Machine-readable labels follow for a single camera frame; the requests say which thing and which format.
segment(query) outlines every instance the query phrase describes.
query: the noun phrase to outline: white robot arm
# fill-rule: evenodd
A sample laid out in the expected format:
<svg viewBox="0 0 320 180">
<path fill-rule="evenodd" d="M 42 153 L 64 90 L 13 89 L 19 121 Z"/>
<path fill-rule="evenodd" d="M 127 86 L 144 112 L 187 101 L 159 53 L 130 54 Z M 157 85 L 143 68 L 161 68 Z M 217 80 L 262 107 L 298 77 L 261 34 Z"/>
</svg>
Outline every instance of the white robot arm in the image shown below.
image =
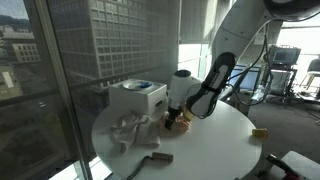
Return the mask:
<svg viewBox="0 0 320 180">
<path fill-rule="evenodd" d="M 236 61 L 257 32 L 269 21 L 302 21 L 320 11 L 317 0 L 237 0 L 222 22 L 212 42 L 212 67 L 203 82 L 191 73 L 177 71 L 169 92 L 170 129 L 182 106 L 193 115 L 205 118 L 214 110 L 216 101 Z"/>
</svg>

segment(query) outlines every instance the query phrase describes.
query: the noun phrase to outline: white cloth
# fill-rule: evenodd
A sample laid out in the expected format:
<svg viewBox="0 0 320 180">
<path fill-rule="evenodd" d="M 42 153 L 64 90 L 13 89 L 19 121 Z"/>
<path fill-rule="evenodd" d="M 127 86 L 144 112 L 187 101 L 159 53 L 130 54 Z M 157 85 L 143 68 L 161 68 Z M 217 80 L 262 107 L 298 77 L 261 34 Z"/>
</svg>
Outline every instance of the white cloth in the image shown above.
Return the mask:
<svg viewBox="0 0 320 180">
<path fill-rule="evenodd" d="M 145 115 L 124 116 L 111 127 L 111 132 L 114 140 L 121 144 L 121 152 L 127 151 L 132 144 L 160 146 L 157 124 Z"/>
</svg>

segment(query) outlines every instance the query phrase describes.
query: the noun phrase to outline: gray carpet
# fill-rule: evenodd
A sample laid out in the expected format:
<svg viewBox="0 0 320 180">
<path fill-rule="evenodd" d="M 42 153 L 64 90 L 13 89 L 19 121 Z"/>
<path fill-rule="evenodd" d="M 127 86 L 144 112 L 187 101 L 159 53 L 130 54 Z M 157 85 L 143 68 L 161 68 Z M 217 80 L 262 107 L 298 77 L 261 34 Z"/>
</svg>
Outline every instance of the gray carpet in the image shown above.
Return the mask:
<svg viewBox="0 0 320 180">
<path fill-rule="evenodd" d="M 268 165 L 264 160 L 268 153 L 281 158 L 289 151 L 296 151 L 320 163 L 320 126 L 315 124 L 317 119 L 305 111 L 310 107 L 308 104 L 286 106 L 278 103 L 262 103 L 251 107 L 249 119 L 257 128 L 266 128 L 269 138 L 263 143 L 257 166 L 244 179 L 257 179 L 253 174 Z M 320 113 L 311 112 L 320 117 Z"/>
</svg>

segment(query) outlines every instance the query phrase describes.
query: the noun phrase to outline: white box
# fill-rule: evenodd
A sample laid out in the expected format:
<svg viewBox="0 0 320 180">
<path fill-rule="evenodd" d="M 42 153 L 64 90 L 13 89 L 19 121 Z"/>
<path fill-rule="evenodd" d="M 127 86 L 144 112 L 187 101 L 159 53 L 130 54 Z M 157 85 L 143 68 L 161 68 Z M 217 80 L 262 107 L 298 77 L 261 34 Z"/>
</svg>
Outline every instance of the white box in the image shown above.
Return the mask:
<svg viewBox="0 0 320 180">
<path fill-rule="evenodd" d="M 149 88 L 130 90 L 123 85 L 143 80 L 129 79 L 109 86 L 110 106 L 117 113 L 135 112 L 153 116 L 167 110 L 167 85 L 152 82 Z"/>
</svg>

